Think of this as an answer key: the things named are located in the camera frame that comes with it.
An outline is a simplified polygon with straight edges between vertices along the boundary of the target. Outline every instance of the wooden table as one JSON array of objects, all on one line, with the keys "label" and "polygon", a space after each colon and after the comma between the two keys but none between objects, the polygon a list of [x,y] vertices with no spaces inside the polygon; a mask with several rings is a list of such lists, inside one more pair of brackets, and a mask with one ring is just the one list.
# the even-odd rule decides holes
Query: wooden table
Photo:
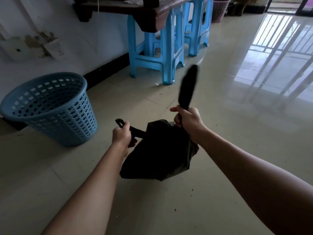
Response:
[{"label": "wooden table", "polygon": [[[124,3],[126,0],[99,0],[99,11],[132,15],[144,32],[155,33],[165,26],[169,10],[191,0],[143,0],[143,5]],[[75,0],[73,7],[81,22],[88,22],[98,11],[97,0]]]}]

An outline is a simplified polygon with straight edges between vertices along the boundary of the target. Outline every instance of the forearm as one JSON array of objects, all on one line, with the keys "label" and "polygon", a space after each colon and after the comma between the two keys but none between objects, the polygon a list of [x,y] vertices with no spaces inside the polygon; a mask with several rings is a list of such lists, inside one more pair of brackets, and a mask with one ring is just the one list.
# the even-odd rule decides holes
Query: forearm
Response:
[{"label": "forearm", "polygon": [[201,146],[260,220],[275,234],[308,234],[313,187],[217,134],[201,132]]},{"label": "forearm", "polygon": [[43,232],[44,235],[103,235],[125,150],[111,145],[96,168]]}]

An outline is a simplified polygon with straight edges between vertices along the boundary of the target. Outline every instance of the person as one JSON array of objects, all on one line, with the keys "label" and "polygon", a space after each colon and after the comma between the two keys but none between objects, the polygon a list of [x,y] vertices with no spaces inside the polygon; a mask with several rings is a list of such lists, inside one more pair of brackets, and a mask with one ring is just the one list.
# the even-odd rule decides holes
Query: person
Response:
[{"label": "person", "polygon": [[[311,234],[313,187],[293,174],[257,158],[209,130],[196,108],[180,106],[174,121],[204,148],[256,216],[275,234]],[[123,159],[131,142],[129,122],[113,130],[112,144],[93,172],[42,234],[103,235]]]}]

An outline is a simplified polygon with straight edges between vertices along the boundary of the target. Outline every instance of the pink plastic basket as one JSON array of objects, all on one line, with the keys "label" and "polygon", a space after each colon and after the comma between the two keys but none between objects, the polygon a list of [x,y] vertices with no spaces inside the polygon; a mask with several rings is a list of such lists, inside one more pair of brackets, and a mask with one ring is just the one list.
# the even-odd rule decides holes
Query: pink plastic basket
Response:
[{"label": "pink plastic basket", "polygon": [[213,0],[213,13],[212,13],[212,22],[218,23],[221,22],[225,12],[227,10],[230,0],[226,1],[215,1]]}]

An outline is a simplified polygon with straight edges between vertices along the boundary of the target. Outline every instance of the paper on table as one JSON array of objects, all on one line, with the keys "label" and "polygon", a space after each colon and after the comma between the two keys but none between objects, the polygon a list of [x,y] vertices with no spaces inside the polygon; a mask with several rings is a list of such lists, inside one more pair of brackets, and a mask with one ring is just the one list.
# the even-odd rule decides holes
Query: paper on table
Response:
[{"label": "paper on table", "polygon": [[143,0],[126,0],[126,1],[124,1],[124,3],[143,5]]}]

